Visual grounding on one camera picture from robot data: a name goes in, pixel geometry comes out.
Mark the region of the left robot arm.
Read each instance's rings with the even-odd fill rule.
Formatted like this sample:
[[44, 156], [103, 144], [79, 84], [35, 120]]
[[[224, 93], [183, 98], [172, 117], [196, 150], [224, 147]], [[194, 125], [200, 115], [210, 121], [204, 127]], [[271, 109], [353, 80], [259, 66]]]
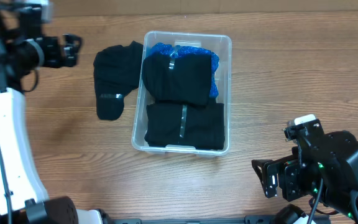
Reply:
[[48, 1], [0, 1], [0, 223], [102, 223], [97, 210], [79, 210], [68, 197], [51, 199], [35, 168], [25, 125], [21, 80], [40, 67], [74, 67], [82, 39], [43, 34]]

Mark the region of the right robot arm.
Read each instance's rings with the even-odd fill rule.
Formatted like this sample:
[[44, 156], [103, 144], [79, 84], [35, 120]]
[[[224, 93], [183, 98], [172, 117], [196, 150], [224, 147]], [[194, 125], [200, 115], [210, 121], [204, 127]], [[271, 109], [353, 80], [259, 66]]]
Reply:
[[296, 144], [290, 156], [252, 161], [265, 196], [276, 196], [278, 189], [288, 202], [310, 195], [311, 213], [322, 203], [358, 223], [356, 137], [349, 131], [325, 133], [316, 118], [289, 123], [283, 132]]

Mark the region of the blue sparkly garment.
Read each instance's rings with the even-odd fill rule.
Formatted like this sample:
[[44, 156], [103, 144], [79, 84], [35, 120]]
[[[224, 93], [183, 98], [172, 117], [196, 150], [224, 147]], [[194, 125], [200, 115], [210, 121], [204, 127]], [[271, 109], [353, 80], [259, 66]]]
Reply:
[[152, 55], [154, 53], [168, 55], [171, 58], [182, 58], [188, 54], [210, 55], [211, 56], [211, 89], [209, 91], [209, 97], [210, 98], [218, 97], [219, 91], [215, 82], [215, 73], [219, 67], [219, 57], [213, 51], [201, 47], [180, 46], [180, 45], [173, 46], [170, 44], [163, 44], [159, 42], [151, 48], [150, 54]]

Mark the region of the black cloth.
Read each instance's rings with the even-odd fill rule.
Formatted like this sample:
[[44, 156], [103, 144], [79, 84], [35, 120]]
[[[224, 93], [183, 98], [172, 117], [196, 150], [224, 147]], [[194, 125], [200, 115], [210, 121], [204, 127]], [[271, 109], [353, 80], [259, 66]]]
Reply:
[[206, 106], [154, 103], [147, 106], [145, 141], [152, 147], [193, 146], [222, 150], [225, 143], [224, 104]]

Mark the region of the black sock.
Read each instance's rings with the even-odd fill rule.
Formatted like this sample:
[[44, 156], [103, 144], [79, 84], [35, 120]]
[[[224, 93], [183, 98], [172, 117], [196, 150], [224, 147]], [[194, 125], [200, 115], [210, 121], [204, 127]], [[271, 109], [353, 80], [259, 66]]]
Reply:
[[133, 41], [128, 46], [115, 45], [96, 54], [93, 74], [96, 114], [100, 120], [119, 119], [124, 98], [139, 87], [143, 47]]
[[205, 106], [212, 85], [211, 62], [210, 55], [172, 58], [154, 53], [142, 63], [142, 81], [157, 101]]

